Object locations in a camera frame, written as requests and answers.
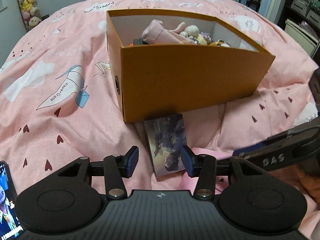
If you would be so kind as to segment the dark photo card box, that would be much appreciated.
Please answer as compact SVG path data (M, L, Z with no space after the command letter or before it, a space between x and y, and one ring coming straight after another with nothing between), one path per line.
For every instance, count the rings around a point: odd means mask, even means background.
M157 178L184 170L181 149L187 139L182 114L146 120L144 131Z

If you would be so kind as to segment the pink printed bed quilt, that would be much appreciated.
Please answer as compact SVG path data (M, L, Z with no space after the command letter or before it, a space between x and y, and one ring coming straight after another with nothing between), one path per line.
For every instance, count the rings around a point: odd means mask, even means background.
M107 54L108 9L181 9L216 16L274 53L249 97L184 113L190 147L218 157L308 121L316 65L276 24L231 0L87 0L23 36L1 67L1 159L22 191L78 157L101 160L139 147L128 190L193 190L184 172L156 178L143 124L123 122Z

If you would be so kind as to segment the orange cardboard box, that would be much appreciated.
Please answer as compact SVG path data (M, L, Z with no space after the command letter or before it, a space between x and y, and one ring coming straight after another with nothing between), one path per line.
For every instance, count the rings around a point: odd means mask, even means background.
M195 25L228 47L136 45L153 20L166 29ZM106 13L107 51L123 120L160 118L252 95L275 57L259 43L208 15L165 9Z

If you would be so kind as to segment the beige storage bin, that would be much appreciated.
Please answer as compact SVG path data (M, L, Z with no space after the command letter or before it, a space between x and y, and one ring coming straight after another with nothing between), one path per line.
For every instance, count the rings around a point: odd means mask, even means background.
M316 51L319 37L312 27L302 21L296 24L292 20L285 21L285 32L289 34L310 56Z

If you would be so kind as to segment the smartphone with lit screen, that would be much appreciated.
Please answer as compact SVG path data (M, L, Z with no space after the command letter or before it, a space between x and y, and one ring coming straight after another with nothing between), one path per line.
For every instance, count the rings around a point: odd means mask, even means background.
M17 239L23 232L15 213L17 193L12 181L9 166L5 161L0 164L0 231L1 239Z

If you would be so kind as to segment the red panda sailor plush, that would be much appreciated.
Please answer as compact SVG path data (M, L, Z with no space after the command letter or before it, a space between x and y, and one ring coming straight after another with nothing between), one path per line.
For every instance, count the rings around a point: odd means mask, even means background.
M209 45L214 46L214 47L226 47L226 48L231 47L230 44L228 44L227 42L225 42L223 40L212 41Z

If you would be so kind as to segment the dark wardrobe shelf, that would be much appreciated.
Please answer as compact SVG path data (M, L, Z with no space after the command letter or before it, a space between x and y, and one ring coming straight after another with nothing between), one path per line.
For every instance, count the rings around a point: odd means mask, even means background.
M319 0L285 0L278 25L319 64Z

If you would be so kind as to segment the cream crochet bunny doll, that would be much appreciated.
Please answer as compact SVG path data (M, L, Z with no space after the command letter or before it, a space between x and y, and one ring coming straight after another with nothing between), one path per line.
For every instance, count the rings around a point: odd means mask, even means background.
M200 32L196 25L187 25L182 22L173 30L174 33L193 41L195 44L209 45L212 43L209 33Z

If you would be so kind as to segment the pink fabric pouch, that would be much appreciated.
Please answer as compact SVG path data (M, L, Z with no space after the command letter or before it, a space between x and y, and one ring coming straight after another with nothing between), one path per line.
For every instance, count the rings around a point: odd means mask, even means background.
M142 39L148 44L187 44L196 45L188 38L181 36L180 33L187 27L185 22L180 23L174 30L168 30L163 27L163 22L152 20L147 28L142 32Z

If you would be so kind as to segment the checkered storage basket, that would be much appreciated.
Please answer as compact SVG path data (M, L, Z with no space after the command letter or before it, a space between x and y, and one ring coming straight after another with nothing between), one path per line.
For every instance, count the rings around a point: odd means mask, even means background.
M306 17L309 12L309 3L302 0L293 0L291 9Z

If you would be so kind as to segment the hanging plush toy organizer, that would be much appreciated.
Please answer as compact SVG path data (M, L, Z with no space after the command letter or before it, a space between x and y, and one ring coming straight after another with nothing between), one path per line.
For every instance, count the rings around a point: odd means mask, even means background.
M37 0L17 0L26 31L30 31L42 22Z

